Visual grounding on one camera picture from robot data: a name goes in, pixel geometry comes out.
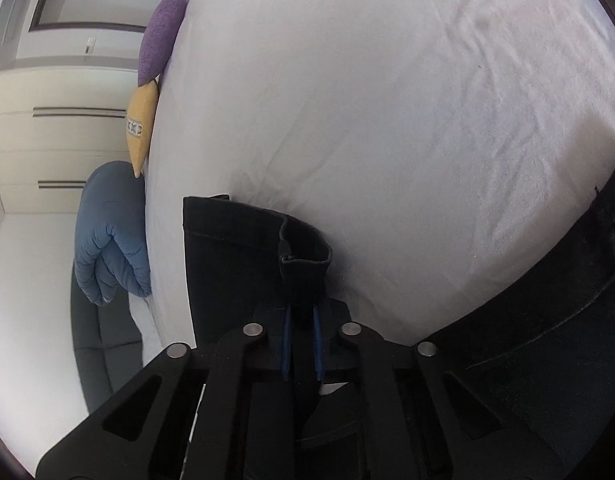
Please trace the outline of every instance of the purple pillow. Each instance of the purple pillow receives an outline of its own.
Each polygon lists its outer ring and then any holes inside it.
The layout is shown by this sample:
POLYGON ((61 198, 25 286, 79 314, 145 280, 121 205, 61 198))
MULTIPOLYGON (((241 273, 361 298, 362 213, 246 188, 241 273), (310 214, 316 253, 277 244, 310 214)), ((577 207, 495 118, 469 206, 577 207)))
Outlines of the purple pillow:
POLYGON ((138 85, 143 86, 162 73, 172 56, 187 0, 162 0, 152 14, 138 56, 138 85))

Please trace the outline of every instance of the gray headboard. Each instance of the gray headboard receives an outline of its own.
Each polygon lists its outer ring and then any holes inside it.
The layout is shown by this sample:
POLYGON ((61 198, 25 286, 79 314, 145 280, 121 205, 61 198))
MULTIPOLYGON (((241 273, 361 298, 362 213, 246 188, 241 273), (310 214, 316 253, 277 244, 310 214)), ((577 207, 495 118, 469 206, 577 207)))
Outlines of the gray headboard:
POLYGON ((72 269, 72 338, 87 409, 92 413, 143 367, 141 333, 119 288, 105 306, 87 299, 72 269))

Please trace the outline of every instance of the silver screw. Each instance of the silver screw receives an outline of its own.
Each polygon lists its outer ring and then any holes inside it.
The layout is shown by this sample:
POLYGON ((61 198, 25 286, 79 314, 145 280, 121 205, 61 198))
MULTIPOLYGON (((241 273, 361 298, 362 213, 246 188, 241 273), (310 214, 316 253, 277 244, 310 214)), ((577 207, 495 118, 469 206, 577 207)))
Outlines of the silver screw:
POLYGON ((429 341, 423 341, 418 345, 419 354, 424 355, 425 357, 432 357, 436 355, 436 352, 439 351, 437 346, 434 343, 430 343, 429 341))
POLYGON ((260 335, 263 332, 263 327, 258 323, 249 323, 242 327, 242 332, 248 336, 260 335))
POLYGON ((345 323, 341 330, 345 335, 359 335, 363 329, 358 323, 345 323))
POLYGON ((167 347, 167 355, 172 359, 178 359, 179 357, 183 357, 187 354, 187 346, 183 343, 174 343, 167 347))

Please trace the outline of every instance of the pillow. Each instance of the pillow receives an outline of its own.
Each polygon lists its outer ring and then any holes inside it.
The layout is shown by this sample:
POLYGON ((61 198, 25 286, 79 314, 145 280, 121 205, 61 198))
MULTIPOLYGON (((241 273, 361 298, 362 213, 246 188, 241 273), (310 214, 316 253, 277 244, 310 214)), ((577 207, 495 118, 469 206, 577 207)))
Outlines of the pillow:
POLYGON ((138 56, 138 85, 143 86, 162 73, 172 56, 187 0, 162 0, 152 14, 138 56))
POLYGON ((157 104, 158 85, 156 81, 150 81, 136 89, 127 107, 127 147, 136 178, 140 176, 149 153, 157 104))

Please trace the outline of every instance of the folded blue duvet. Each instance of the folded blue duvet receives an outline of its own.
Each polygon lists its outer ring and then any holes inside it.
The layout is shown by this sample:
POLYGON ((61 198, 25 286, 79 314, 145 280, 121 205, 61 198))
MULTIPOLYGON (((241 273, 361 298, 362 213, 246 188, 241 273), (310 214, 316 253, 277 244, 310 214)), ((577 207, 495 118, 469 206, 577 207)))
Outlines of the folded blue duvet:
POLYGON ((110 303, 118 286, 151 294, 145 239, 145 180, 132 165, 108 162, 89 177, 76 218, 76 280, 97 305, 110 303))

